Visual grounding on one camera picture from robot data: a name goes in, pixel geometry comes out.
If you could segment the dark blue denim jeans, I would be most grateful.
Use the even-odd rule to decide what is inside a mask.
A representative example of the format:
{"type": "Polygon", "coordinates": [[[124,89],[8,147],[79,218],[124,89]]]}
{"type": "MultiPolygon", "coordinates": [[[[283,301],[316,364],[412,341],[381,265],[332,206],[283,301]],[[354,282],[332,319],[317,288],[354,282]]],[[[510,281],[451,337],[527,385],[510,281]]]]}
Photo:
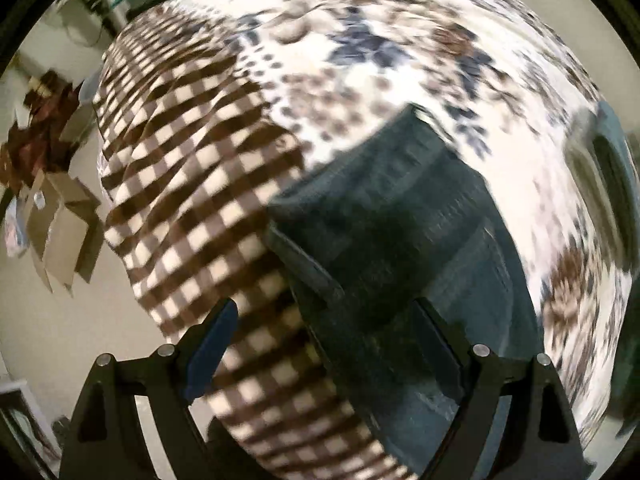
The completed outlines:
{"type": "Polygon", "coordinates": [[[407,105],[269,204],[267,246],[340,395],[384,451],[424,471],[458,409],[433,307],[472,344],[544,345],[509,230],[483,177],[407,105]]]}

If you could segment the dark green garment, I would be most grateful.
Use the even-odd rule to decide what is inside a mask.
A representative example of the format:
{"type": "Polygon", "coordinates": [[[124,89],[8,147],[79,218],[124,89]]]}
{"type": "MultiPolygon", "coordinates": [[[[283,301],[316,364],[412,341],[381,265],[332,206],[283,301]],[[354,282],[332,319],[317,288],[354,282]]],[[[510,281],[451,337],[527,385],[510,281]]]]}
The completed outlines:
{"type": "Polygon", "coordinates": [[[608,404],[608,414],[623,422],[618,432],[620,436],[639,423],[639,338],[639,280],[635,280],[616,349],[611,399],[608,404]]]}

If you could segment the open cardboard box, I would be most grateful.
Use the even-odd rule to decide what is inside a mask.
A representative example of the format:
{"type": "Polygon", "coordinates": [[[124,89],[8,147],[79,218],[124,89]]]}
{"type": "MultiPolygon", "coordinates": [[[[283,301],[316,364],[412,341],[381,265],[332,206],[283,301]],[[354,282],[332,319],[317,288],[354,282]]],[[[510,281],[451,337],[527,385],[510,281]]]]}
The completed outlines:
{"type": "Polygon", "coordinates": [[[100,201],[66,172],[39,171],[24,215],[30,254],[47,290],[58,282],[72,290],[74,279],[90,282],[103,243],[100,201]]]}

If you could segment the dark red brown clothes pile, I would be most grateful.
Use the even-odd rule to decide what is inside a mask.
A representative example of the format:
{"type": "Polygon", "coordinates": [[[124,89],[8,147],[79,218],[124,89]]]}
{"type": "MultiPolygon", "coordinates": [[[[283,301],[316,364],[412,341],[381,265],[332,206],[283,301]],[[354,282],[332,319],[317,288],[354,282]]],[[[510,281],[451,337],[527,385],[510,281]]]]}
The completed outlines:
{"type": "Polygon", "coordinates": [[[62,132],[79,106],[78,87],[48,70],[37,90],[27,92],[24,104],[30,122],[14,124],[1,144],[1,184],[15,196],[30,188],[40,170],[66,172],[78,144],[62,139],[62,132]]]}

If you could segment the floral white brown blanket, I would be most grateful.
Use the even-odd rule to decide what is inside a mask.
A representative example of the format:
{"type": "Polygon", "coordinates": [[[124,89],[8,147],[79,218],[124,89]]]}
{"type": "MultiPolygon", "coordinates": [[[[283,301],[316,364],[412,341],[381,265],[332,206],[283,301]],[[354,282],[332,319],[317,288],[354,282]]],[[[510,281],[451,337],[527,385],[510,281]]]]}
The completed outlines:
{"type": "Polygon", "coordinates": [[[520,0],[172,0],[104,54],[105,238],[170,341],[232,299],[212,433],[279,479],[414,479],[338,392],[267,246],[269,204],[407,105],[484,179],[582,445],[605,418],[634,274],[606,260],[567,167],[605,101],[520,0]]]}

